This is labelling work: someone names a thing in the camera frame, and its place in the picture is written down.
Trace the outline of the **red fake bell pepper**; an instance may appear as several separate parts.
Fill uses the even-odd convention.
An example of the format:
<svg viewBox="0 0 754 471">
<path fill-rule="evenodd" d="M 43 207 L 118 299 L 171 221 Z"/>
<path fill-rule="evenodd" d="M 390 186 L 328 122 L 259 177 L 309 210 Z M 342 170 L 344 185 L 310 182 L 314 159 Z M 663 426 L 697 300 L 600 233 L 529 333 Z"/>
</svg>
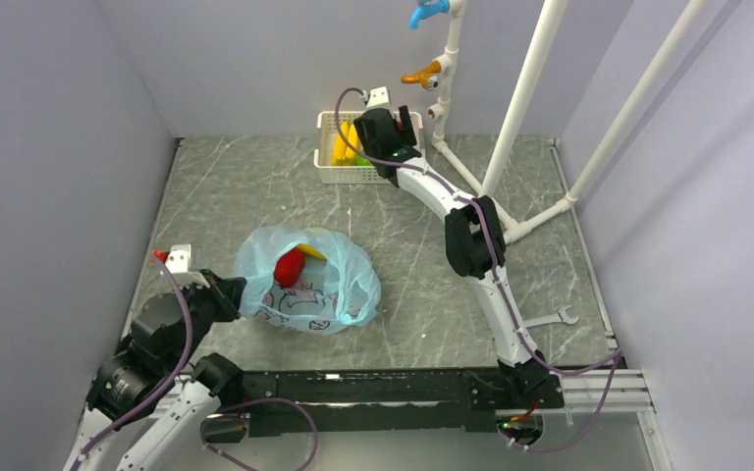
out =
<svg viewBox="0 0 754 471">
<path fill-rule="evenodd" d="M 293 287 L 300 279 L 305 263 L 305 254 L 298 248 L 291 249 L 277 260 L 274 281 L 282 288 Z"/>
</svg>

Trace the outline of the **light blue plastic bag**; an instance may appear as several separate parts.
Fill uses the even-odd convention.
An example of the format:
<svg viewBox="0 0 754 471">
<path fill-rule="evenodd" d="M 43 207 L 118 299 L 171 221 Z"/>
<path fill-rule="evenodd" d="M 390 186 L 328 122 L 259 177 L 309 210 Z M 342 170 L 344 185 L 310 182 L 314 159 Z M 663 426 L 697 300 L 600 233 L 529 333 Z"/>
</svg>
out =
<svg viewBox="0 0 754 471">
<path fill-rule="evenodd" d="M 307 255 L 296 283 L 283 287 L 274 279 L 275 265 L 300 244 L 322 257 Z M 246 280 L 242 316 L 316 335 L 366 325 L 382 294 L 368 254 L 348 236 L 318 228 L 254 230 L 236 254 L 234 274 Z"/>
</svg>

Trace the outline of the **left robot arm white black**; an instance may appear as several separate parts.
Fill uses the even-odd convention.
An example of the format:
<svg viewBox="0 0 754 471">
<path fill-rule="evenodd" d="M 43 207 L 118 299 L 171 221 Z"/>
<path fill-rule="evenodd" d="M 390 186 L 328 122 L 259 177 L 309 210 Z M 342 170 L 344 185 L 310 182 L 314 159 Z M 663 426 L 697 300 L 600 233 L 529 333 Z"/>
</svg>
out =
<svg viewBox="0 0 754 471">
<path fill-rule="evenodd" d="M 151 297 L 99 367 L 66 469 L 160 470 L 208 415 L 241 403 L 244 372 L 219 353 L 176 381 L 212 325 L 240 316 L 245 279 L 202 274 L 203 285 Z"/>
</svg>

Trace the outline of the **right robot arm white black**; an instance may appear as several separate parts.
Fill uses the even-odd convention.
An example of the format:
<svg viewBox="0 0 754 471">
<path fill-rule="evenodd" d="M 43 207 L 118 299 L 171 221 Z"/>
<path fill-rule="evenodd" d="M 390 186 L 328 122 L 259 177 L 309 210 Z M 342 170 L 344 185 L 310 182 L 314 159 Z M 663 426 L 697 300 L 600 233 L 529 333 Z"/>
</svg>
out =
<svg viewBox="0 0 754 471">
<path fill-rule="evenodd" d="M 449 265 L 476 295 L 497 348 L 502 394 L 514 407 L 561 407 L 559 381 L 529 335 L 509 284 L 506 244 L 494 201 L 472 196 L 434 170 L 420 151 L 410 114 L 385 108 L 353 121 L 364 155 L 379 176 L 415 196 L 444 224 Z"/>
</svg>

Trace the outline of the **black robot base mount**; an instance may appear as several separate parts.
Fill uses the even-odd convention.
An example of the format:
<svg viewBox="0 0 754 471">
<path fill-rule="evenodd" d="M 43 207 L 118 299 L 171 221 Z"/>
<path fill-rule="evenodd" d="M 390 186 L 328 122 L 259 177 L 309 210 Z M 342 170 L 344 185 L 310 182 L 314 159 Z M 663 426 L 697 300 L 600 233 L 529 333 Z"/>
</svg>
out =
<svg viewBox="0 0 754 471">
<path fill-rule="evenodd" d="M 491 432 L 512 416 L 562 409 L 558 376 L 498 367 L 247 371 L 235 412 L 203 426 L 214 444 L 288 433 L 461 429 Z"/>
</svg>

